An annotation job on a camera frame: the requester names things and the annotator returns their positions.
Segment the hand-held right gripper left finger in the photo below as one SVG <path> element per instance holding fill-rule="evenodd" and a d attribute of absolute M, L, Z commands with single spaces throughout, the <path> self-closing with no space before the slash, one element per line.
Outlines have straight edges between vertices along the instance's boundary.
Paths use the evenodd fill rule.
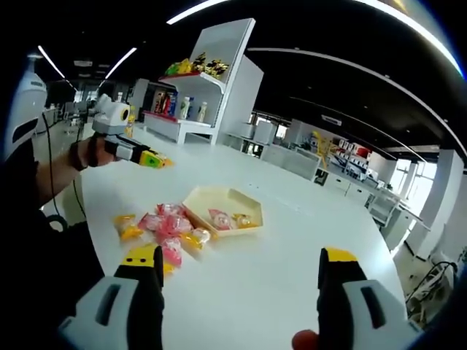
<path fill-rule="evenodd" d="M 162 349 L 162 289 L 162 248 L 134 248 L 76 303 L 60 337 L 67 349 Z"/>

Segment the person's left hand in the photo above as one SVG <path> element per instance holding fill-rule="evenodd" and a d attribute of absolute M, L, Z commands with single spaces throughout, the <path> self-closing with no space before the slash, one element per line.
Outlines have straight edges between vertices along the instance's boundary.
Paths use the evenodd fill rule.
<path fill-rule="evenodd" d="M 78 142 L 77 151 L 83 167 L 105 166 L 116 161 L 115 156 L 105 150 L 103 137 L 91 136 Z"/>

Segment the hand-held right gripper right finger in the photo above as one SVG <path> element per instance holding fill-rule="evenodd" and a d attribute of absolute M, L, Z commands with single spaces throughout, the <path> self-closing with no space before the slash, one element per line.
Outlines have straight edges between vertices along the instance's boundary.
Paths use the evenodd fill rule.
<path fill-rule="evenodd" d="M 377 280 L 367 279 L 350 252 L 320 252 L 319 349 L 409 349 L 422 330 Z"/>

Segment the person's right hand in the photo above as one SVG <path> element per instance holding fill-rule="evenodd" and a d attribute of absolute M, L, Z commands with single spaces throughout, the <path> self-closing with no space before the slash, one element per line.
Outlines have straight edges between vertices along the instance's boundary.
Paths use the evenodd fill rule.
<path fill-rule="evenodd" d="M 318 350 L 319 335 L 313 330 L 300 330 L 292 338 L 293 350 Z"/>

